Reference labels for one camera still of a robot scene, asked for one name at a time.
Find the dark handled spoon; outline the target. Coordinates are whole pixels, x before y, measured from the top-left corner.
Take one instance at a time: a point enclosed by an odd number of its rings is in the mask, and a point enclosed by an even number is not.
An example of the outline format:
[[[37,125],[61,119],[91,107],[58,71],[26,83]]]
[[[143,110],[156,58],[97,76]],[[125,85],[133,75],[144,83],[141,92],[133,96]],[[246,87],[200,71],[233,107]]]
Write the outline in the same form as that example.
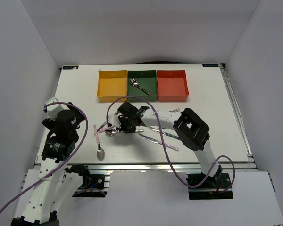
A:
[[[141,87],[138,83],[138,81],[134,78],[130,78],[130,84],[131,86],[140,89],[142,92],[144,92],[146,95],[150,96],[150,92],[148,92],[146,89]]]

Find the pink handled fork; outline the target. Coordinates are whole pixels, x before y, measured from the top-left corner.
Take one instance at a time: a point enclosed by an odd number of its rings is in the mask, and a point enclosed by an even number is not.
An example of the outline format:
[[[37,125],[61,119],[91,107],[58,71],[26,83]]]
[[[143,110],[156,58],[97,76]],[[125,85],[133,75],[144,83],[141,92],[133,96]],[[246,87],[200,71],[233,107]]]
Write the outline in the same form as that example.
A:
[[[113,129],[113,128],[114,128],[114,126],[103,127],[102,129],[100,129],[100,130],[98,131],[98,134],[103,133],[103,132],[105,132],[106,130],[111,130],[111,129]]]

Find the pink handled knife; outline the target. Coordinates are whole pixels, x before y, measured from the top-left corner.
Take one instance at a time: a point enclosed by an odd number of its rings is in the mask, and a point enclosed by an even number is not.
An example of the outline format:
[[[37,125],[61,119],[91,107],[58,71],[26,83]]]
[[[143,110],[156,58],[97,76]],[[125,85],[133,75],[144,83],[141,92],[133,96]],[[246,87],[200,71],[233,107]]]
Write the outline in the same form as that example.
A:
[[[152,142],[152,143],[163,145],[163,143],[160,140],[156,140],[156,139],[150,138],[150,137],[142,135],[142,134],[139,134],[139,136],[142,137],[143,139],[147,140],[147,141]],[[167,143],[165,143],[165,146],[169,149],[179,151],[179,148],[172,146],[172,145],[169,145]]]

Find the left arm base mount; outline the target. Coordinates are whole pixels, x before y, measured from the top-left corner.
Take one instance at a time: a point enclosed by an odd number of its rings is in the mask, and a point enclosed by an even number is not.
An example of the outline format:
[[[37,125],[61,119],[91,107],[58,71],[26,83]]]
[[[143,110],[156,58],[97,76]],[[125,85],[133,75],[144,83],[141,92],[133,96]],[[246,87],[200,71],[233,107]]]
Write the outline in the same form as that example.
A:
[[[104,174],[92,174],[87,165],[72,165],[70,168],[65,168],[65,178],[63,182],[72,180],[79,182],[72,197],[105,197],[107,191],[105,190],[105,177]]]

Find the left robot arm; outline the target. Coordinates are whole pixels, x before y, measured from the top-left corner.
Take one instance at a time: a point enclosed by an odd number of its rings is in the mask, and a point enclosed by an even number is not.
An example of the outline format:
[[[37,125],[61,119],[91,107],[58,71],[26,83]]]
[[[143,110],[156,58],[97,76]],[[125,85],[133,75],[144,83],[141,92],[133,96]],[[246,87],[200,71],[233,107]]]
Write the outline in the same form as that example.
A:
[[[72,103],[49,99],[43,107],[47,118],[42,121],[49,132],[42,151],[38,181],[21,216],[14,218],[13,226],[58,226],[58,212],[74,191],[85,188],[90,176],[85,167],[67,168],[66,163],[77,152],[83,140],[77,129],[87,121],[86,115]]]

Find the teal handled knife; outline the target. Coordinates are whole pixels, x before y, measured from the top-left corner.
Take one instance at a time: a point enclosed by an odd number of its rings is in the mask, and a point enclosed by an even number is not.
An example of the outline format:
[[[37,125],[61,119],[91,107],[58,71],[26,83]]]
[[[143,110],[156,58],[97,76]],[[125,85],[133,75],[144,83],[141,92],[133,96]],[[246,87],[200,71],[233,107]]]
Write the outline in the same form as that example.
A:
[[[161,131],[159,129],[156,129],[156,128],[153,128],[153,127],[148,127],[151,131],[154,131],[156,133],[160,133],[164,136],[168,136],[168,137],[171,137],[171,138],[174,138],[174,139],[177,139],[177,140],[180,140],[180,138],[177,136],[177,135],[173,135],[173,134],[170,134],[168,132],[164,132],[164,131]]]

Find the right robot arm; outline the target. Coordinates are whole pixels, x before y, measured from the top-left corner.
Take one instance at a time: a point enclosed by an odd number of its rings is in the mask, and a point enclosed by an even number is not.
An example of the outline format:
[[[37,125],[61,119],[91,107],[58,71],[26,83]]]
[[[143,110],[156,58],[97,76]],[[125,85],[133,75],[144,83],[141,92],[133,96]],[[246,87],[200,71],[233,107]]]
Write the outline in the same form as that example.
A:
[[[201,173],[189,178],[190,187],[214,188],[221,181],[222,167],[217,163],[209,142],[209,126],[190,108],[172,113],[155,111],[150,107],[137,108],[124,102],[117,109],[119,125],[125,133],[134,133],[137,126],[159,127],[176,132],[183,145],[196,155]]]

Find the pink handled spoon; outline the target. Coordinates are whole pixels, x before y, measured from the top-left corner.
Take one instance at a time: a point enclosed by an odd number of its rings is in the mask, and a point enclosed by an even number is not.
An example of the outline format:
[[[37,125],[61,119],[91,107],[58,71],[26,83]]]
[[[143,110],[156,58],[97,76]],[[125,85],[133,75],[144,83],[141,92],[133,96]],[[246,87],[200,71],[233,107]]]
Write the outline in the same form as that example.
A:
[[[95,136],[97,147],[98,147],[96,155],[97,155],[97,158],[99,160],[102,160],[104,158],[105,151],[104,151],[104,149],[100,145],[100,139],[99,139],[99,135],[98,135],[98,132],[97,132],[97,127],[96,127],[95,124],[93,125],[93,129],[94,129],[94,136]]]

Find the dark handled fork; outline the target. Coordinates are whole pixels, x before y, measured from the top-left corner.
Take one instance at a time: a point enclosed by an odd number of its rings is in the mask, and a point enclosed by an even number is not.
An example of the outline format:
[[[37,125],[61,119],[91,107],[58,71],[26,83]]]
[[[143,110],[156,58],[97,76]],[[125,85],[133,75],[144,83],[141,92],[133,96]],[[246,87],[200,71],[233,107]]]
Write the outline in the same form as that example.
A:
[[[176,108],[176,109],[174,109],[174,110],[170,110],[170,111],[168,111],[168,112],[176,113],[176,112],[180,112],[180,111],[181,111],[181,109],[180,109],[180,108]]]

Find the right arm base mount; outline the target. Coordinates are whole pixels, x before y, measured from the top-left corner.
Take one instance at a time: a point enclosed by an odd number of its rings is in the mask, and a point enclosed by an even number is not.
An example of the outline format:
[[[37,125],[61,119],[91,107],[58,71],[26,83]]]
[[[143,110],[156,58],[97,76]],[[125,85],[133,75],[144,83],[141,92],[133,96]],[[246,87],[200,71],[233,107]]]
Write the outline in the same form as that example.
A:
[[[189,188],[188,195],[190,200],[229,200],[233,199],[232,189],[229,188],[231,179],[228,173],[222,173],[219,180],[208,178],[201,186]]]

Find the dark handled knife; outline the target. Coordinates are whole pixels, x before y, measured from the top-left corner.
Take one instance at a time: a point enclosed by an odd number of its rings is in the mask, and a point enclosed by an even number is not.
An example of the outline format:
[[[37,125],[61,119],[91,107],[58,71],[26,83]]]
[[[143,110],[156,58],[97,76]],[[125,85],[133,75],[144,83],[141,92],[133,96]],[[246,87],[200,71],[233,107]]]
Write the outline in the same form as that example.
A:
[[[97,132],[99,133],[106,125],[107,125],[106,122],[104,122],[102,125],[100,125],[100,126],[97,128]]]

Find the teal handled spoon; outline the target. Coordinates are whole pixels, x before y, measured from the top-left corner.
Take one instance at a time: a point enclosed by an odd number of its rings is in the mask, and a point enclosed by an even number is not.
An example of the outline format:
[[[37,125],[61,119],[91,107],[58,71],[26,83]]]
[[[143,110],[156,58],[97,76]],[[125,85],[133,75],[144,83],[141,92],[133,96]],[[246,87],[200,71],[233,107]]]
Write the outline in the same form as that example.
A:
[[[143,132],[144,132],[143,129],[136,129],[135,132],[133,132],[133,133],[143,133]],[[121,134],[121,133],[124,133],[124,132],[118,131],[118,130],[115,130],[115,129],[108,129],[108,130],[105,131],[105,134],[107,136],[110,136],[110,137],[115,136],[117,134]]]

